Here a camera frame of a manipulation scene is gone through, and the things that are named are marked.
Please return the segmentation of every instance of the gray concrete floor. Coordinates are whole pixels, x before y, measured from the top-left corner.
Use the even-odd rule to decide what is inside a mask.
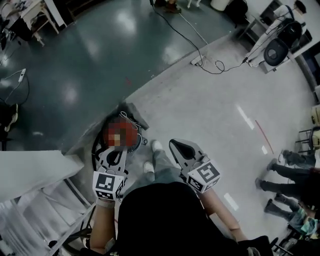
[[[246,54],[241,45],[228,38],[210,44],[203,52],[211,62],[223,61],[226,68],[237,66]],[[238,219],[244,233],[250,239],[267,235],[273,240],[285,233],[287,223],[264,213],[268,199],[275,195],[257,190],[255,179],[288,182],[275,172],[267,172],[266,166],[272,158],[278,158],[282,149],[294,150],[298,131],[312,126],[314,98],[308,83],[296,62],[269,74],[244,64],[211,75],[190,65],[193,57],[176,63],[130,95],[127,101],[136,105],[150,126],[144,136],[150,142],[159,140],[172,162],[169,140],[173,138],[196,142],[214,159],[222,172],[214,190]],[[217,72],[210,61],[206,61],[205,68]],[[89,194],[93,175],[90,150],[88,144],[84,149],[86,167],[74,177],[80,189]],[[143,164],[151,157],[150,143],[130,156],[124,189],[143,173]],[[228,203],[226,193],[238,209]]]
[[[208,0],[200,8],[186,9],[186,0],[179,4],[185,18],[209,43],[234,31],[234,25]],[[164,15],[199,48],[205,45],[182,17]],[[147,0],[105,1],[59,35],[50,25],[40,33],[45,47],[35,40],[21,47],[14,43],[0,67],[2,78],[27,68],[30,81],[30,96],[9,134],[13,141],[8,150],[67,152],[119,102],[195,51],[153,12]],[[7,81],[9,86],[0,87],[1,98],[7,97],[17,80],[14,77]],[[26,93],[24,81],[8,103],[21,102]]]

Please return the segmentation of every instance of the white table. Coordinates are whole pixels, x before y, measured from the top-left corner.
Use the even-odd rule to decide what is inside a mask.
[[[55,32],[59,34],[59,31],[56,28],[55,23],[52,21],[50,14],[47,10],[46,4],[42,0],[33,0],[31,4],[20,13],[21,18],[24,20],[28,28],[31,30],[32,24],[31,20],[35,18],[39,13],[43,13],[47,17],[47,22],[45,22],[36,32],[33,33],[35,38],[44,46],[44,42],[42,41],[41,36],[39,35],[38,31],[46,24],[50,23],[51,26],[54,28]]]

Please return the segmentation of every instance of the white sneaker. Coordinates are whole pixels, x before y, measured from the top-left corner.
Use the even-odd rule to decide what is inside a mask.
[[[152,142],[151,147],[152,147],[152,152],[153,152],[153,153],[154,153],[155,151],[157,151],[157,150],[163,150],[163,149],[164,149],[164,148],[162,147],[160,141],[158,141],[158,140],[154,140],[154,141]]]
[[[148,172],[155,172],[154,166],[152,165],[152,163],[150,162],[145,162],[143,165],[143,171],[144,173],[148,173]]]

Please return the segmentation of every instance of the white wall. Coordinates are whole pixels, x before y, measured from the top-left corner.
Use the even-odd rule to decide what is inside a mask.
[[[248,4],[249,13],[261,14],[266,7],[272,2],[272,0],[246,0]],[[281,0],[284,5],[290,7],[294,6],[296,0]],[[314,46],[316,43],[320,42],[320,4],[316,0],[301,0],[305,7],[307,13],[304,15],[306,22],[306,27],[312,36],[312,42],[300,49],[295,53],[295,56],[308,50],[310,47]]]

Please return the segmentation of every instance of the gray pants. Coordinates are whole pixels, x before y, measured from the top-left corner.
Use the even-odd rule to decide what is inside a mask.
[[[300,155],[298,153],[290,151],[284,154],[283,157],[285,158],[289,166],[297,165],[300,168],[309,169],[315,167],[316,165],[315,154]]]
[[[184,181],[179,177],[181,170],[172,164],[164,150],[156,150],[153,153],[152,163],[154,173],[149,171],[142,174],[139,179],[125,191],[123,198],[125,198],[131,191],[151,184],[169,184],[172,182],[184,183]]]
[[[286,198],[283,195],[280,196],[278,202],[289,206],[292,212],[286,211],[286,210],[282,210],[281,208],[276,206],[274,203],[271,203],[270,205],[267,206],[266,212],[268,214],[272,214],[274,216],[278,216],[278,217],[284,218],[287,222],[290,222],[292,220],[292,218],[295,216],[296,212],[299,211],[300,206],[294,200]]]
[[[263,181],[261,188],[264,191],[279,193],[290,198],[301,199],[305,183],[309,177],[309,169],[288,168],[279,164],[274,164],[272,170],[276,171],[282,177],[288,178],[295,184],[277,184],[269,181]]]

